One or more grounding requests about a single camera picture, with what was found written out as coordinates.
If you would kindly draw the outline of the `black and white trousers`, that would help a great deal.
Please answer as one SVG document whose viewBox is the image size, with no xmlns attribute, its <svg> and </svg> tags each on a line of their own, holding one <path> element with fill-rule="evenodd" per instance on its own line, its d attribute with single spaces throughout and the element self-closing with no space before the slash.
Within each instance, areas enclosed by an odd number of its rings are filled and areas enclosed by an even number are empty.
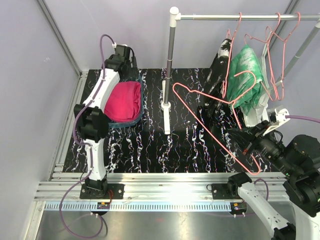
<svg viewBox="0 0 320 240">
<path fill-rule="evenodd" d="M 210 66 L 209 74 L 204 82 L 204 93 L 212 97 L 223 99 L 223 82 L 226 79 L 228 62 L 230 58 L 231 40 L 222 41 Z M 203 106 L 208 118 L 213 117 L 221 108 L 222 102 L 205 96 Z"/>
</svg>

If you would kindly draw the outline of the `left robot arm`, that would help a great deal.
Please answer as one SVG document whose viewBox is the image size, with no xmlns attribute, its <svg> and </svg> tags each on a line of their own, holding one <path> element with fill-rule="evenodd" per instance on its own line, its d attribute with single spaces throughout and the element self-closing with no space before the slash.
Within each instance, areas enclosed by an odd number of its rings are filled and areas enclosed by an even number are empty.
<svg viewBox="0 0 320 240">
<path fill-rule="evenodd" d="M 109 132 L 111 120 L 104 109 L 116 85 L 126 77 L 137 76 L 137 64 L 133 50 L 118 44 L 114 54 L 102 60 L 97 83 L 82 104 L 74 106 L 73 137 L 84 146 L 87 155 L 88 174 L 81 180 L 80 198 L 86 200 L 111 199 L 124 186 L 108 184 L 104 163 L 104 141 Z"/>
</svg>

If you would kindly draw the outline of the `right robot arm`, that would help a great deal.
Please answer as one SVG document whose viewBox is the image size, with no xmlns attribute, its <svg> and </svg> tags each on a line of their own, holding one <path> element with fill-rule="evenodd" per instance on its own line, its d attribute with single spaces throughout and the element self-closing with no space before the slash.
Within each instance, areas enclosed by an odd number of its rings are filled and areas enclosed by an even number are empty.
<svg viewBox="0 0 320 240">
<path fill-rule="evenodd" d="M 320 238 L 320 143 L 300 134 L 284 146 L 271 133 L 267 120 L 254 127 L 229 129 L 243 155 L 257 152 L 285 175 L 283 187 L 294 208 L 295 224 L 282 217 L 264 199 L 244 172 L 229 177 L 227 193 L 244 200 L 258 216 L 273 240 L 318 240 Z"/>
</svg>

